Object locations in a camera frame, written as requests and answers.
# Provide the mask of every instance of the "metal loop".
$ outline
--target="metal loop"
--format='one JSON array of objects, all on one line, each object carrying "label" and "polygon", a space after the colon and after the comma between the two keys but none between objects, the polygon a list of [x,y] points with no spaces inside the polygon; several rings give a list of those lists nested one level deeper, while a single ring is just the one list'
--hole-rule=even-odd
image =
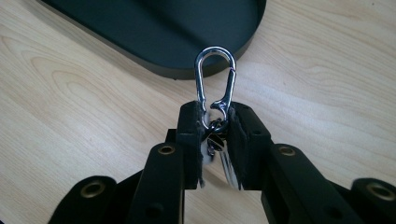
[{"label": "metal loop", "polygon": [[[204,93],[204,83],[203,83],[204,77],[202,71],[202,64],[204,63],[204,60],[211,55],[220,55],[223,58],[227,59],[230,64],[230,73],[228,75],[227,87],[224,96],[220,100],[217,100],[212,105],[210,105],[211,109],[217,109],[223,115],[223,120],[217,122],[216,126],[211,125],[210,123],[207,124],[205,122],[206,98]],[[230,108],[231,98],[233,96],[233,84],[235,83],[235,77],[236,77],[235,69],[236,66],[233,55],[231,54],[230,51],[221,47],[210,47],[204,49],[201,53],[198,54],[195,60],[195,80],[197,86],[198,102],[200,104],[201,111],[203,111],[202,124],[204,125],[205,130],[209,133],[222,133],[226,130],[228,126],[228,110]]]}]

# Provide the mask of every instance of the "silver carabiner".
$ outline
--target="silver carabiner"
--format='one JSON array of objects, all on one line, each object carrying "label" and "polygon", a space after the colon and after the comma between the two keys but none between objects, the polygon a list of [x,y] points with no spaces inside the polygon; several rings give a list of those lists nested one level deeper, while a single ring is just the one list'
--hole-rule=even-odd
[{"label": "silver carabiner", "polygon": [[[205,115],[206,115],[206,108],[205,108],[205,93],[204,93],[204,83],[203,83],[203,72],[202,72],[202,64],[204,60],[211,56],[211,55],[220,55],[223,58],[227,59],[230,64],[230,73],[227,79],[227,87],[224,93],[224,96],[221,100],[215,101],[212,105],[210,105],[211,109],[219,110],[223,115],[223,120],[218,119],[209,124],[206,124]],[[198,93],[198,102],[200,104],[201,110],[203,111],[202,115],[202,124],[205,127],[205,130],[208,133],[222,133],[226,130],[228,126],[228,110],[231,104],[231,98],[233,96],[233,84],[235,83],[236,77],[236,65],[235,59],[230,51],[221,47],[210,47],[201,51],[198,54],[195,60],[195,80],[197,86],[197,93]]]}]

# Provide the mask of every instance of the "keychain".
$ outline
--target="keychain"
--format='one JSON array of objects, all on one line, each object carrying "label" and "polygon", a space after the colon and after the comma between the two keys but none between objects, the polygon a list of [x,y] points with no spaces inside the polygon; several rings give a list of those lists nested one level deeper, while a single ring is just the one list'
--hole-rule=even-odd
[{"label": "keychain", "polygon": [[[211,109],[217,109],[223,115],[223,119],[218,118],[209,121],[209,113],[205,108],[205,92],[203,83],[203,69],[202,64],[204,60],[211,55],[220,55],[229,62],[230,72],[227,79],[227,87],[224,96],[210,105]],[[236,78],[235,59],[230,51],[221,47],[210,47],[201,51],[195,60],[195,79],[198,95],[198,103],[200,106],[200,122],[205,129],[203,143],[201,145],[201,152],[204,156],[204,163],[213,161],[215,152],[218,151],[221,158],[224,174],[227,182],[234,188],[238,189],[236,175],[231,165],[230,157],[227,151],[227,144],[224,143],[225,138],[222,137],[227,132],[229,125],[229,109],[231,99],[233,96],[233,86]]]}]

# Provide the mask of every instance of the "wood grain surface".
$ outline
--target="wood grain surface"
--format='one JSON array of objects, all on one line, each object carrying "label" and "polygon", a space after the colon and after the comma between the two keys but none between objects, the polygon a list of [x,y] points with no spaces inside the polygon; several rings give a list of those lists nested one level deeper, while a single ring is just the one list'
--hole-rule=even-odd
[{"label": "wood grain surface", "polygon": [[[209,102],[227,75],[205,79]],[[150,73],[37,1],[0,0],[0,220],[46,223],[79,180],[138,172],[195,99],[193,80]],[[330,180],[396,185],[396,1],[269,0],[233,99]],[[267,222],[219,161],[204,177],[186,223]]]}]

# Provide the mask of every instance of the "black plastic base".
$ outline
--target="black plastic base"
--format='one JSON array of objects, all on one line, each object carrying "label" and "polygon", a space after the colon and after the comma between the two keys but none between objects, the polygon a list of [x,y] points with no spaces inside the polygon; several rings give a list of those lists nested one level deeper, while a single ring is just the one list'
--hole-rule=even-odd
[{"label": "black plastic base", "polygon": [[[196,55],[221,46],[239,58],[262,20],[265,0],[37,0],[148,70],[194,78]],[[225,67],[220,57],[204,76]]]}]

